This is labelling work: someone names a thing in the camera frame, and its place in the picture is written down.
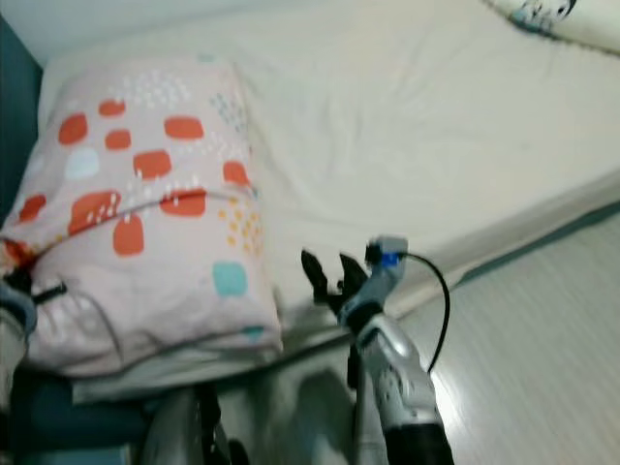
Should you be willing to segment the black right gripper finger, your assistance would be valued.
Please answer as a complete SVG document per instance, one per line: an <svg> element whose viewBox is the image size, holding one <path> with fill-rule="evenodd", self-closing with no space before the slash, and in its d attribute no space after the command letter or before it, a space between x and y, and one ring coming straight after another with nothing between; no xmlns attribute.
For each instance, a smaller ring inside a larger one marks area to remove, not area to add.
<svg viewBox="0 0 620 465"><path fill-rule="evenodd" d="M335 295L329 292L328 279L318 257L310 251L301 251L300 262L310 287L313 289L314 304L335 305Z"/></svg>
<svg viewBox="0 0 620 465"><path fill-rule="evenodd" d="M338 292L342 296L353 296L369 279L368 271L349 254L340 254L338 260L340 260L342 270L344 270L344 275L337 283Z"/></svg>

